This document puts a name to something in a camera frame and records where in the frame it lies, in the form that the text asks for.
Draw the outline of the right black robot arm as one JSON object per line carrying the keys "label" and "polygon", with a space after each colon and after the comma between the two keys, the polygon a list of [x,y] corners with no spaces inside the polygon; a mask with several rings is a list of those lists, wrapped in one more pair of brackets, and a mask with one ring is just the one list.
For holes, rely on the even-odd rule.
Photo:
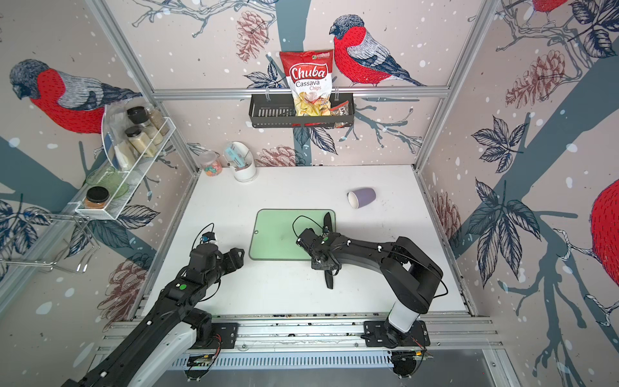
{"label": "right black robot arm", "polygon": [[366,242],[312,228],[295,232],[284,253],[306,261],[260,262],[223,280],[220,314],[385,312],[388,328],[405,334],[430,309],[443,271],[413,241]]}

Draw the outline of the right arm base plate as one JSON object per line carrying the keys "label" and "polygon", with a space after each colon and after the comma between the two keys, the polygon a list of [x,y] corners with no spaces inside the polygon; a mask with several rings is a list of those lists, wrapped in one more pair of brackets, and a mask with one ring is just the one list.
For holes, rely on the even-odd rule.
{"label": "right arm base plate", "polygon": [[425,348],[430,346],[426,324],[416,320],[405,333],[388,324],[388,321],[370,320],[364,322],[364,331],[360,336],[368,348],[400,347]]}

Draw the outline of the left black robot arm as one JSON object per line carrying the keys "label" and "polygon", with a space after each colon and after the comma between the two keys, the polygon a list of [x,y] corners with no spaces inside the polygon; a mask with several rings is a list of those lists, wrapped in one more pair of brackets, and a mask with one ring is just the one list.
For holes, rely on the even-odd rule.
{"label": "left black robot arm", "polygon": [[245,251],[221,253],[214,243],[190,252],[187,266],[161,290],[147,316],[97,367],[64,386],[153,385],[198,340],[209,342],[212,315],[198,308],[207,290],[243,267]]}

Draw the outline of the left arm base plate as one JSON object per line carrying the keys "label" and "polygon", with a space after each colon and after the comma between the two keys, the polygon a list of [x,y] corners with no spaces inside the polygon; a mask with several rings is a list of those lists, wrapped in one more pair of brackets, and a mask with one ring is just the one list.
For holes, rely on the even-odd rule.
{"label": "left arm base plate", "polygon": [[236,322],[208,322],[196,330],[197,339],[191,349],[233,349],[239,327]]}

